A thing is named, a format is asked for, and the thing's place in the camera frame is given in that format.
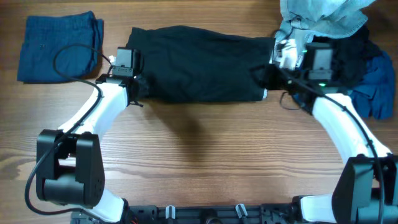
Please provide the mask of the black shorts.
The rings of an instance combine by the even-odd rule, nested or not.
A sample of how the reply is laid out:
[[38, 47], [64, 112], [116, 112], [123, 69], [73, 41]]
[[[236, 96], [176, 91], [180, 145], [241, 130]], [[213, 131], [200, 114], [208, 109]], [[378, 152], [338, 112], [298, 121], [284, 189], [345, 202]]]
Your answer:
[[260, 68], [275, 40], [226, 35], [188, 26], [134, 27], [126, 46], [140, 50], [149, 97], [172, 103], [261, 101]]

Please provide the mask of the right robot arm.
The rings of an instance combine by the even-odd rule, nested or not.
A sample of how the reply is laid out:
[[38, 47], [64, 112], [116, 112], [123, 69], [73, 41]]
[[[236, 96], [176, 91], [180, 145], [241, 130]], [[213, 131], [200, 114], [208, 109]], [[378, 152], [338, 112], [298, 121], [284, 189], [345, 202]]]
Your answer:
[[294, 197], [291, 223], [397, 223], [397, 156], [383, 145], [356, 112], [332, 69], [333, 49], [309, 43], [296, 70], [293, 39], [276, 43], [271, 64], [278, 87], [325, 129], [345, 165], [331, 194]]

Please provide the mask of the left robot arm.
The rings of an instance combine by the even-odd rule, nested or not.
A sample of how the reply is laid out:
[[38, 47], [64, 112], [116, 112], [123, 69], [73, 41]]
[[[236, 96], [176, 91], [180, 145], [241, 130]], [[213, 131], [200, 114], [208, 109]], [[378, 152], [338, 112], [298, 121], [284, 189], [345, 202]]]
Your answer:
[[101, 138], [128, 106], [139, 105], [144, 56], [120, 47], [109, 69], [78, 112], [58, 129], [37, 138], [37, 162], [25, 185], [25, 203], [35, 213], [71, 212], [97, 223], [137, 223], [126, 199], [105, 187]]

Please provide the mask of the light blue denim garment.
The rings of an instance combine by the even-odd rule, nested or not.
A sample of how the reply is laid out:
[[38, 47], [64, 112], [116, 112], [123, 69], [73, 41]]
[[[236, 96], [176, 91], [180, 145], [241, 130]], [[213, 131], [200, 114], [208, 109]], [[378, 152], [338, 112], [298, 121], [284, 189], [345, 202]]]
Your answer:
[[361, 10], [373, 2], [374, 0], [280, 0], [282, 22], [275, 35], [275, 45], [281, 40], [295, 39], [298, 68], [307, 43], [312, 42], [315, 36], [331, 39], [352, 36], [368, 20]]

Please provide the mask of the folded navy blue shorts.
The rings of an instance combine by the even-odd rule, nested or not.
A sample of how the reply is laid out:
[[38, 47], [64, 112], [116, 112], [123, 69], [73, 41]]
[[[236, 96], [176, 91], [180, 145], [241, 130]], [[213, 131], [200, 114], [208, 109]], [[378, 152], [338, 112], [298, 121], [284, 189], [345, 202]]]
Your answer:
[[19, 58], [17, 80], [24, 83], [61, 83], [81, 78], [98, 64], [104, 20], [93, 12], [63, 17], [29, 16]]

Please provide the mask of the blue crumpled garment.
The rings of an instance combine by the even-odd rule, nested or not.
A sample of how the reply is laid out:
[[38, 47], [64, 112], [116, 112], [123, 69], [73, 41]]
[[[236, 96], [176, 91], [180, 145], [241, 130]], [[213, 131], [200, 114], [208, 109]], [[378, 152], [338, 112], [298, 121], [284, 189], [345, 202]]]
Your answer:
[[393, 114], [396, 74], [390, 56], [382, 52], [366, 62], [363, 79], [352, 89], [350, 97], [363, 118], [389, 119]]

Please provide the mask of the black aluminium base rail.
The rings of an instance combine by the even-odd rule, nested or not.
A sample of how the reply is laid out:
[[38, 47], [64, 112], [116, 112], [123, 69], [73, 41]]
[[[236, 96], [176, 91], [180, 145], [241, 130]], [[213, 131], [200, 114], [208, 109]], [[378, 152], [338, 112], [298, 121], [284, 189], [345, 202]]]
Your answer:
[[297, 223], [298, 206], [292, 203], [261, 205], [167, 207], [130, 206], [121, 216], [125, 224], [273, 224]]

